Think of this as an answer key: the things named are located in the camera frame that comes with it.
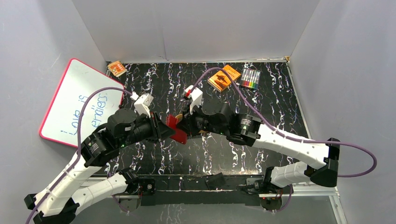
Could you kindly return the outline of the red card holder wallet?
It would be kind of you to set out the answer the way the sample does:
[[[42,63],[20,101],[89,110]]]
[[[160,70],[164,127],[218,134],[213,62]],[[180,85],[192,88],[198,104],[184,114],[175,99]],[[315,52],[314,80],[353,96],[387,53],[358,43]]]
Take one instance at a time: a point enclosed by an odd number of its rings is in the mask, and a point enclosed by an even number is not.
[[[166,118],[167,126],[169,126],[170,128],[172,128],[175,131],[175,134],[172,135],[170,138],[175,140],[178,143],[185,145],[187,142],[187,134],[183,130],[177,128],[178,122],[179,122],[179,119],[173,115],[168,115]]]

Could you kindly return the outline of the orange oval tray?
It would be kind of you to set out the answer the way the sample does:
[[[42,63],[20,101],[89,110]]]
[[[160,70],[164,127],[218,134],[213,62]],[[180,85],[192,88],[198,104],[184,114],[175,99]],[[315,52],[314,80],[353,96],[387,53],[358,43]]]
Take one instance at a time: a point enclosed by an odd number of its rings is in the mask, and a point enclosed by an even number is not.
[[[183,115],[182,114],[178,114],[178,115],[175,116],[175,119],[176,119],[176,121],[178,123],[178,122],[180,122],[183,119]]]

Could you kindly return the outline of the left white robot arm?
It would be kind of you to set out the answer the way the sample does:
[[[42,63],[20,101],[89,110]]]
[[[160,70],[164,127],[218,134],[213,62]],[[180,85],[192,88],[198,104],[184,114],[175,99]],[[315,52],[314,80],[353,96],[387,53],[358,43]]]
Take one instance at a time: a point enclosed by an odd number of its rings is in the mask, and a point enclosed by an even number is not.
[[[35,216],[36,224],[69,224],[87,207],[116,194],[146,191],[147,178],[139,178],[131,169],[116,171],[107,179],[82,188],[82,184],[110,160],[120,149],[143,140],[159,142],[175,134],[156,113],[149,117],[131,109],[119,109],[78,147],[70,163],[44,190],[29,194],[24,201]]]

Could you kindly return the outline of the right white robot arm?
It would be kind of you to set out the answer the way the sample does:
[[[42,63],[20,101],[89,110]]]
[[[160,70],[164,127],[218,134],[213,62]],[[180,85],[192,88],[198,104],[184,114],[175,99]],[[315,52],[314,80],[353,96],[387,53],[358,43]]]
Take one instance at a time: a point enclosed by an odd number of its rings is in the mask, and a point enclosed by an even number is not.
[[[330,188],[337,185],[338,144],[313,143],[311,139],[273,129],[255,116],[234,113],[229,104],[219,100],[188,107],[176,128],[191,137],[201,131],[216,133],[236,145],[269,149],[298,159],[287,166],[267,168],[263,188],[269,193],[300,182]]]

